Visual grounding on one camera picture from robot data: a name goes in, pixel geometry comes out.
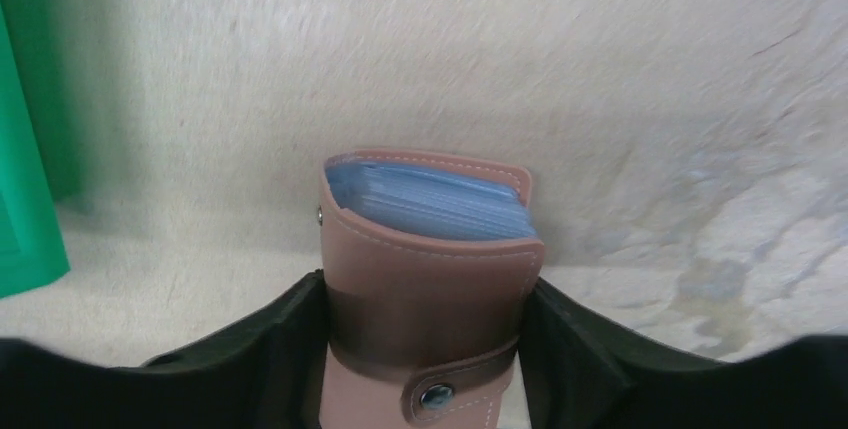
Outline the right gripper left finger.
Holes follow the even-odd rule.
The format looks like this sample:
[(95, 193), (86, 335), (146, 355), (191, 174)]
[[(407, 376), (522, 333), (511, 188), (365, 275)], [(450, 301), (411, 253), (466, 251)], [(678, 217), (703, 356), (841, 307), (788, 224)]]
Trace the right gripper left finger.
[(316, 428), (328, 337), (323, 274), (141, 367), (1, 341), (4, 428)]

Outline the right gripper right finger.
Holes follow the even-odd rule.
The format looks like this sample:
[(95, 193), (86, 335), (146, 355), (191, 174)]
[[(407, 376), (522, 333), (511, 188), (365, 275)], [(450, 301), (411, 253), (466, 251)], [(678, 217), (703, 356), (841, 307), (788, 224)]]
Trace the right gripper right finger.
[(535, 428), (843, 428), (847, 340), (805, 336), (736, 363), (632, 331), (545, 280), (519, 358)]

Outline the green plastic bin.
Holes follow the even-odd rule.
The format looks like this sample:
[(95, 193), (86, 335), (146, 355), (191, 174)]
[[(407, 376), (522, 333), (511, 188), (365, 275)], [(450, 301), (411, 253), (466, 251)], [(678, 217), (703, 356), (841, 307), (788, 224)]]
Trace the green plastic bin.
[(6, 20), (1, 20), (1, 296), (70, 270)]

